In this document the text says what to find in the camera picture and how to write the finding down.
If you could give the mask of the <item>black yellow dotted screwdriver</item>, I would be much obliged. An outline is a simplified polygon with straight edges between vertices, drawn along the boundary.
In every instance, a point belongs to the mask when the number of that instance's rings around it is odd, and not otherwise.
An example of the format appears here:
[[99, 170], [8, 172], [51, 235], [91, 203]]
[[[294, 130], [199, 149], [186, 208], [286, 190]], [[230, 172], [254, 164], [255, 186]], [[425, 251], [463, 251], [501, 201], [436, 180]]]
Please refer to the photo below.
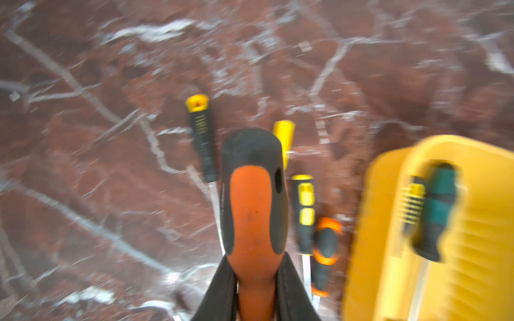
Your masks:
[[402, 229], [397, 242], [396, 257], [401, 258], [405, 243], [412, 237], [421, 216], [426, 195], [426, 182], [422, 177], [412, 176], [402, 188], [400, 197], [400, 221]]

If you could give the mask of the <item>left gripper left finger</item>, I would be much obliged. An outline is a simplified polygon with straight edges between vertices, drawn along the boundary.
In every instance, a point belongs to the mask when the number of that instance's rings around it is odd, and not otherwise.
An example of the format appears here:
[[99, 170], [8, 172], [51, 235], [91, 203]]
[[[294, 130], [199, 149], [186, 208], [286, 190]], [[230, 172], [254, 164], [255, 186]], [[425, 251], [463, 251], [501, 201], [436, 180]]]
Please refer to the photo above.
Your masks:
[[225, 255], [191, 321], [235, 321], [237, 314], [237, 279]]

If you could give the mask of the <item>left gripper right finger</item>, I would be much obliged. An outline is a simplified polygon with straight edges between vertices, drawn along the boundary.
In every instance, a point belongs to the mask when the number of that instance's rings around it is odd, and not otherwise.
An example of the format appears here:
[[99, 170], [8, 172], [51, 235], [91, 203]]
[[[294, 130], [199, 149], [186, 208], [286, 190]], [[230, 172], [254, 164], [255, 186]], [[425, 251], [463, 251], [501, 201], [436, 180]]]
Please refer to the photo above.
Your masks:
[[320, 321], [290, 255], [285, 252], [277, 271], [276, 320]]

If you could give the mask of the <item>black screwdriver yellow cap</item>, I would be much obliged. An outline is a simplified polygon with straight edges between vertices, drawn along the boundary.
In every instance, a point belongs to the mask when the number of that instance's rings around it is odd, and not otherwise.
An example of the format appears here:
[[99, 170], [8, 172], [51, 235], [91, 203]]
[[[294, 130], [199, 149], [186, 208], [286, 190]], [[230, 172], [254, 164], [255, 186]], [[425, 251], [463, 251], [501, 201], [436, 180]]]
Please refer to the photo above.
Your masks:
[[222, 239], [220, 199], [217, 187], [219, 171], [216, 162], [216, 146], [208, 102], [209, 99], [206, 95], [196, 94], [186, 100], [186, 107], [190, 115], [195, 147], [202, 163], [203, 177], [208, 185], [208, 191], [218, 231], [218, 238], [220, 241], [220, 248], [222, 256], [224, 256], [226, 252]]

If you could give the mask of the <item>green black screwdriver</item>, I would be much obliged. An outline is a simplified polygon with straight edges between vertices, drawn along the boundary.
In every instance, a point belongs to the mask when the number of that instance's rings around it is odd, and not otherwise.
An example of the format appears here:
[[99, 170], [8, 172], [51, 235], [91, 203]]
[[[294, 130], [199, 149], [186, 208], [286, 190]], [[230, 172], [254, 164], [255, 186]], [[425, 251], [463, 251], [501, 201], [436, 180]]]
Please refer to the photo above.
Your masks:
[[432, 171], [416, 232], [412, 239], [412, 249], [421, 258], [418, 277], [408, 320], [420, 316], [424, 291], [431, 263], [440, 263], [439, 239], [447, 228], [448, 218], [456, 203], [456, 170], [450, 163], [440, 163]]

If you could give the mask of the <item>large orange black screwdriver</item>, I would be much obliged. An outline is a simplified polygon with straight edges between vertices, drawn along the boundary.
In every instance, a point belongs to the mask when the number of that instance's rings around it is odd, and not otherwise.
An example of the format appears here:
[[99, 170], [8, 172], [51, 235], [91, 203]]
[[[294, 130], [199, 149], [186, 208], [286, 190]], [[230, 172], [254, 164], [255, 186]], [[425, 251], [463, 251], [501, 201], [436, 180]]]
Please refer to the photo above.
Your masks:
[[221, 163], [222, 234], [238, 312], [242, 320], [272, 320], [288, 233], [282, 145], [269, 131], [244, 128], [222, 143]]

